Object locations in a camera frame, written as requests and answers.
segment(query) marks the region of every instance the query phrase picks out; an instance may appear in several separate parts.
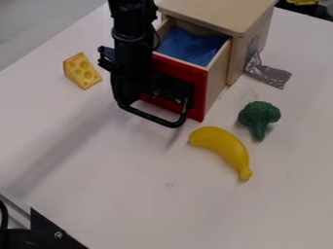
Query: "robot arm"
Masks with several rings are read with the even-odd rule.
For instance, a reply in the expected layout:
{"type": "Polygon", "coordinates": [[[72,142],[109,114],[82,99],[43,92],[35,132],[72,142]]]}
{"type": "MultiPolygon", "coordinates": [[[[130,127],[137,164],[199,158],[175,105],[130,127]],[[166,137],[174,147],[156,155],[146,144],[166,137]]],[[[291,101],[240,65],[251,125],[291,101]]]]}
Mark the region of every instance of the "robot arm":
{"type": "Polygon", "coordinates": [[[122,109],[137,116],[167,127],[180,127],[186,121],[193,93],[174,90],[179,89],[174,86],[187,84],[159,74],[152,67],[154,35],[157,34],[152,25],[157,18],[153,0],[109,0],[109,6],[114,19],[115,48],[99,47],[98,64],[111,73],[115,100],[122,109]],[[131,107],[142,93],[181,104],[179,120],[170,122],[131,107]]]}

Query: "toy banana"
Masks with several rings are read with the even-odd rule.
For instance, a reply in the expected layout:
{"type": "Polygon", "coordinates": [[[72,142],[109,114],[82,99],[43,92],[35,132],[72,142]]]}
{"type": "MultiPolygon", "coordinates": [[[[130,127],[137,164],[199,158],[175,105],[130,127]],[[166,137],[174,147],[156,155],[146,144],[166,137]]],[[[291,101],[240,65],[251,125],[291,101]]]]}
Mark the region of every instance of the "toy banana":
{"type": "Polygon", "coordinates": [[[203,127],[190,135],[189,143],[221,155],[238,171],[242,181],[247,181],[251,177],[248,152],[239,139],[228,131],[212,126],[203,127]]]}

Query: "gray duct tape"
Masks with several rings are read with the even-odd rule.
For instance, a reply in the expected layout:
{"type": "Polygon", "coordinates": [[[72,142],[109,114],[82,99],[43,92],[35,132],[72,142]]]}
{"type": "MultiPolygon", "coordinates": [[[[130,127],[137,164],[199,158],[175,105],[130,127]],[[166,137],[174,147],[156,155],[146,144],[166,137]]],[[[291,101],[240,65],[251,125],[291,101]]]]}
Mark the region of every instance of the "gray duct tape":
{"type": "Polygon", "coordinates": [[[247,62],[244,70],[256,79],[277,89],[283,89],[292,75],[285,70],[264,66],[258,52],[254,53],[254,56],[247,62]]]}

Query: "gray floor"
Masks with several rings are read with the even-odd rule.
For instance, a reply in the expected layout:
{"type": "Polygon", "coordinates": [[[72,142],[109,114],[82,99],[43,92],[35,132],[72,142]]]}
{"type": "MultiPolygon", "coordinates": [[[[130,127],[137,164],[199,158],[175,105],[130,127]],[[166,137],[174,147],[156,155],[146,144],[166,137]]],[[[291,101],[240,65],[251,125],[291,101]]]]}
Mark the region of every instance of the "gray floor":
{"type": "Polygon", "coordinates": [[[0,0],[0,71],[106,0],[0,0]]]}

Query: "green broccoli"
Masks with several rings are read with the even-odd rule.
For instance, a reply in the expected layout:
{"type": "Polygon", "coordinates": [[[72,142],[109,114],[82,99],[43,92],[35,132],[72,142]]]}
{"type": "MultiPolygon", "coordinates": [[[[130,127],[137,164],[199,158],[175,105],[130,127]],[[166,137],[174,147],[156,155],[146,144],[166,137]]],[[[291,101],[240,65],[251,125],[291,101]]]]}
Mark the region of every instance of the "green broccoli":
{"type": "Polygon", "coordinates": [[[268,124],[277,122],[280,118],[278,107],[262,101],[247,104],[239,113],[239,122],[248,126],[254,139],[258,141],[264,140],[268,124]]]}

